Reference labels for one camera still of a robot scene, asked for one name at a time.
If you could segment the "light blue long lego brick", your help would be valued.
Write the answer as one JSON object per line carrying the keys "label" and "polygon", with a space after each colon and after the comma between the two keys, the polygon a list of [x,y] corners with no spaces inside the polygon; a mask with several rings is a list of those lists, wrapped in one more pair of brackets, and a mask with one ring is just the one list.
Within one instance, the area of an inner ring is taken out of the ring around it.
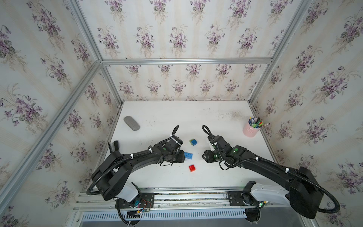
{"label": "light blue long lego brick", "polygon": [[193,158],[193,154],[192,153],[188,153],[188,152],[185,152],[184,153],[184,156],[185,156],[186,159],[190,159],[190,160],[192,160],[192,158]]}

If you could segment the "red square lego brick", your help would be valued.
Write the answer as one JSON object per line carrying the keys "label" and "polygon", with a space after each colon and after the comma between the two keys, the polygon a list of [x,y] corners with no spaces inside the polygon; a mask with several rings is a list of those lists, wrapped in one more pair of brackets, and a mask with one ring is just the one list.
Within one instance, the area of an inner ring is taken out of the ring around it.
{"label": "red square lego brick", "polygon": [[196,170],[196,168],[194,165],[190,165],[189,170],[190,170],[190,172],[194,172]]}

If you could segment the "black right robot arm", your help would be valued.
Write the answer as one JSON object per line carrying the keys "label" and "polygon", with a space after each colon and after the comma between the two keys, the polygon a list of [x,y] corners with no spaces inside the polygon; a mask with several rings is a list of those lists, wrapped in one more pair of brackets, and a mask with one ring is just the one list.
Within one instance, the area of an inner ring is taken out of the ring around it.
{"label": "black right robot arm", "polygon": [[340,211],[338,200],[318,184],[309,169],[277,164],[244,147],[232,147],[222,136],[213,135],[206,125],[202,129],[211,147],[202,156],[207,163],[224,164],[226,170],[236,167],[248,169],[277,183],[287,191],[284,198],[292,209],[306,218],[314,219],[319,212],[335,214]]}

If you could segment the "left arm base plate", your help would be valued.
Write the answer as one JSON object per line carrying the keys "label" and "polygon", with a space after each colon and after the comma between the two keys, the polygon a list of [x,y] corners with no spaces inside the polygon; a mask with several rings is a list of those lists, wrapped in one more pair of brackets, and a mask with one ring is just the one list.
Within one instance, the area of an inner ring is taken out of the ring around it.
{"label": "left arm base plate", "polygon": [[154,207],[155,194],[154,193],[141,193],[131,202],[124,199],[117,199],[115,208],[120,209],[151,209]]}

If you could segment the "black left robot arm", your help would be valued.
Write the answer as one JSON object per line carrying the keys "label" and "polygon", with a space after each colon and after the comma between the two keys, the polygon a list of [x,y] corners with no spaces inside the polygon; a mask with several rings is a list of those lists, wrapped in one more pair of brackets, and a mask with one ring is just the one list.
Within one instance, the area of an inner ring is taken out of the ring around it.
{"label": "black left robot arm", "polygon": [[181,149],[183,141],[176,136],[179,125],[175,126],[172,134],[146,150],[122,154],[114,150],[93,172],[91,185],[86,194],[101,195],[105,201],[117,198],[133,201],[139,197],[140,190],[132,183],[127,185],[129,176],[149,165],[159,164],[161,167],[172,166],[174,163],[185,161],[184,151]]}

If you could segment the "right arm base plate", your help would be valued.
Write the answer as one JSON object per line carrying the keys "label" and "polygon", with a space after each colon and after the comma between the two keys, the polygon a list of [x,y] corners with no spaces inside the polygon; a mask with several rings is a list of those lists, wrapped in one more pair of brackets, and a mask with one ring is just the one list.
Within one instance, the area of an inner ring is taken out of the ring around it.
{"label": "right arm base plate", "polygon": [[226,198],[230,206],[250,206],[252,208],[262,208],[268,204],[268,201],[258,201],[250,193],[243,191],[228,191]]}

